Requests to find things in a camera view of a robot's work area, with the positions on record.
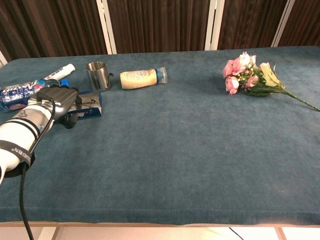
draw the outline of black cable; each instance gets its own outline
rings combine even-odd
[[[34,142],[34,144],[30,147],[30,153],[33,154],[35,148],[37,147],[38,143],[40,142],[40,140],[42,139],[42,137],[45,135],[45,133],[48,131],[48,128],[50,127],[52,121],[54,120],[54,116],[56,114],[56,103],[55,101],[52,99],[52,97],[49,97],[47,95],[41,94],[40,97],[42,99],[45,100],[49,100],[52,103],[52,112],[51,112],[51,117],[48,121],[48,123],[46,124],[45,128],[43,129],[43,131],[41,132],[40,136],[38,137],[38,139]]]
[[[48,123],[46,124],[45,128],[43,129],[43,131],[39,135],[38,139],[30,147],[30,153],[31,154],[33,154],[33,152],[34,152],[35,148],[37,147],[39,141],[42,139],[42,137],[48,131],[48,128],[50,127],[50,125],[51,125],[51,123],[52,123],[52,121],[54,119],[55,113],[56,113],[56,104],[55,104],[55,101],[52,99],[52,97],[49,97],[49,96],[44,95],[44,94],[41,94],[39,97],[42,98],[42,99],[45,99],[45,100],[49,100],[52,103],[52,111],[51,111],[51,117],[50,117]],[[27,163],[24,162],[23,168],[22,168],[22,173],[21,173],[19,205],[20,205],[20,212],[21,212],[21,216],[22,216],[22,220],[23,220],[26,232],[28,233],[29,239],[30,240],[34,240],[34,236],[32,235],[32,231],[30,229],[30,226],[29,226],[29,223],[28,223],[28,219],[27,219],[27,215],[26,215],[26,212],[25,212],[25,207],[24,207],[24,185],[25,185],[26,171],[27,171]]]
[[[235,230],[233,230],[231,227],[229,227],[229,229],[235,233],[235,235],[237,235],[241,240],[244,240]]]
[[[20,212],[21,212],[21,216],[22,216],[22,220],[23,220],[26,232],[28,233],[29,239],[34,240],[34,236],[32,235],[32,232],[28,223],[28,219],[26,216],[26,212],[25,212],[25,207],[24,207],[24,184],[25,184],[26,170],[27,170],[27,163],[24,162],[22,173],[21,173],[19,204],[20,204]]]

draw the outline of green stem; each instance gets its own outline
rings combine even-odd
[[[311,107],[311,108],[315,109],[316,111],[320,112],[320,108],[317,108],[316,106],[311,105],[310,103],[307,103],[306,101],[300,99],[299,97],[297,97],[296,95],[292,94],[291,92],[288,92],[287,90],[282,89],[281,93],[285,94],[285,95],[288,95],[288,96],[292,97],[293,99],[296,99],[296,100],[300,101],[301,103],[306,104],[309,107]]]

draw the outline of stainless steel cup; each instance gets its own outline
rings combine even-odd
[[[104,92],[110,89],[110,79],[104,62],[94,61],[85,65],[92,90]]]

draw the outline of teal cloth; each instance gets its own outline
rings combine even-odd
[[[0,85],[69,63],[70,85],[106,63],[102,117],[55,125],[27,171],[29,221],[320,224],[320,112],[285,95],[230,96],[221,74],[242,49],[17,59]],[[247,49],[286,89],[320,107],[320,47]],[[168,84],[122,90],[120,73],[166,67]],[[0,123],[16,112],[0,114]],[[21,221],[20,177],[0,185],[0,222]]]

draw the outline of floor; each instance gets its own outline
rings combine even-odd
[[[233,227],[244,240],[278,240],[273,227]],[[283,227],[286,240],[319,240],[320,228]],[[38,240],[42,227],[31,228]],[[0,227],[1,240],[28,240],[23,227]],[[41,240],[48,239],[41,235]],[[228,227],[60,227],[54,240],[240,240]]]

